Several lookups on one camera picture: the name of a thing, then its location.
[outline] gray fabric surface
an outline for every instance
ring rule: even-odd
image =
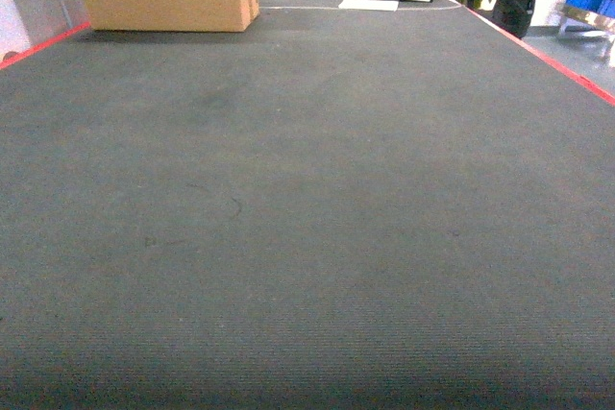
[[[615,112],[465,10],[85,32],[0,121],[7,408],[613,406]]]

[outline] red tape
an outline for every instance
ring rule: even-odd
[[[24,59],[32,56],[34,53],[38,53],[39,51],[44,50],[45,48],[51,47],[52,45],[54,45],[54,44],[64,40],[65,38],[70,37],[70,36],[72,36],[74,34],[77,34],[80,31],[82,31],[83,29],[87,29],[87,28],[89,28],[89,23],[88,22],[80,24],[79,26],[77,26],[77,27],[75,27],[75,28],[73,28],[73,29],[71,29],[69,31],[66,31],[65,33],[60,34],[59,36],[55,36],[55,37],[50,38],[49,40],[45,40],[44,42],[40,43],[39,45],[37,45],[35,47],[32,47],[32,48],[26,50],[25,52],[22,52],[22,53],[20,53],[18,55],[15,55],[14,57],[9,58],[6,61],[0,62],[0,70],[4,69],[6,67],[11,66],[11,65],[15,64],[18,61],[24,60]]]
[[[561,72],[564,76],[566,76],[567,78],[569,78],[570,80],[576,82],[577,84],[584,86],[585,88],[587,88],[589,91],[591,91],[592,93],[594,93],[596,96],[602,98],[603,100],[605,100],[609,105],[611,106],[615,106],[615,96],[611,95],[608,91],[606,91],[604,88],[600,87],[599,85],[593,83],[592,81],[590,81],[589,79],[587,79],[585,76],[581,76],[580,74],[577,74],[575,71],[573,71],[572,69],[569,69],[568,67],[564,66],[561,62],[559,62],[558,60],[554,60],[553,58],[551,58],[550,56],[546,55],[545,53],[541,52],[540,50],[536,50],[534,47],[532,47],[531,45],[528,45],[527,43],[525,43],[523,40],[521,40],[520,38],[514,36],[513,34],[509,33],[508,31],[505,31],[504,29],[496,26],[495,24],[493,24],[491,21],[488,21],[487,19],[485,19],[484,17],[480,16],[478,13],[476,12],[472,12],[471,10],[468,9],[468,11],[477,16],[478,18],[480,18],[482,21],[484,21],[485,23],[487,23],[489,26],[491,26],[493,29],[495,29],[496,31],[499,31],[502,35],[508,37],[510,40],[512,40],[513,42],[515,42],[517,45],[525,48],[527,51],[529,51],[530,53],[532,53],[535,57],[537,57],[538,59],[542,60],[543,62],[545,62],[546,64],[548,64],[550,67],[552,67],[553,69],[556,69],[557,71]]]

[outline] metal shelf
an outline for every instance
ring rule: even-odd
[[[596,12],[578,9],[577,7],[572,7],[570,5],[564,5],[561,12],[567,18],[585,23],[592,28],[615,34],[615,18],[610,18]]]

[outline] floor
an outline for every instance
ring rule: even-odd
[[[0,406],[615,406],[613,107],[341,1],[0,74]]]
[[[601,58],[605,38],[526,36],[524,41],[615,95],[615,67]]]

